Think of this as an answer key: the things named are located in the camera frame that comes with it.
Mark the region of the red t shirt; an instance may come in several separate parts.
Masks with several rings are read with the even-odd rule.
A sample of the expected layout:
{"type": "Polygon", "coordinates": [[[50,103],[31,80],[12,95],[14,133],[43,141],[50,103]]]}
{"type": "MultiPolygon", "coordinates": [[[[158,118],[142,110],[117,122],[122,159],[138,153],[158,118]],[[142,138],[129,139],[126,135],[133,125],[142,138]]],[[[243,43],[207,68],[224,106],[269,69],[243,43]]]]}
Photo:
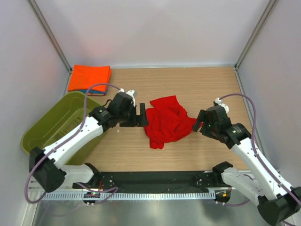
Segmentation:
{"type": "Polygon", "coordinates": [[[175,95],[150,101],[146,109],[149,125],[144,127],[150,148],[163,149],[165,143],[176,142],[192,132],[195,118],[179,104],[175,95]]]}

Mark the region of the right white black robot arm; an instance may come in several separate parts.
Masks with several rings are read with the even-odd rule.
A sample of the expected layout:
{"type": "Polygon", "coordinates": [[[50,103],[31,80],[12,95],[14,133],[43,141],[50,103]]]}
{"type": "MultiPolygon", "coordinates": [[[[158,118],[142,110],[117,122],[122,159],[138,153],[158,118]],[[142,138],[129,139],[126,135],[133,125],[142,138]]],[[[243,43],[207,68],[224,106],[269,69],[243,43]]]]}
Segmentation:
{"type": "Polygon", "coordinates": [[[246,196],[261,217],[271,226],[291,217],[301,209],[301,189],[287,182],[265,158],[252,135],[241,124],[233,124],[225,104],[200,110],[193,131],[225,144],[249,167],[250,180],[233,165],[222,162],[213,167],[212,182],[216,186],[230,185],[246,196]]]}

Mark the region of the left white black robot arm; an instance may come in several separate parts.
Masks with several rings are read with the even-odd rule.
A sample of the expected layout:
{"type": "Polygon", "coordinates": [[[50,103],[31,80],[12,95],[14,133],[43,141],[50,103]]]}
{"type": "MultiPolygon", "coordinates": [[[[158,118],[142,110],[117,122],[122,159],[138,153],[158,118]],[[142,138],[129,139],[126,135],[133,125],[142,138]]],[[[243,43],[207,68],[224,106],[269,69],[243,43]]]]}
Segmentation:
{"type": "Polygon", "coordinates": [[[136,113],[136,95],[135,90],[121,89],[107,107],[97,106],[85,114],[83,122],[61,139],[42,149],[36,146],[31,150],[29,171],[45,192],[76,183],[89,188],[99,185],[101,173],[92,164],[66,165],[66,162],[92,139],[116,125],[147,126],[144,103],[139,105],[140,114],[136,113]]]}

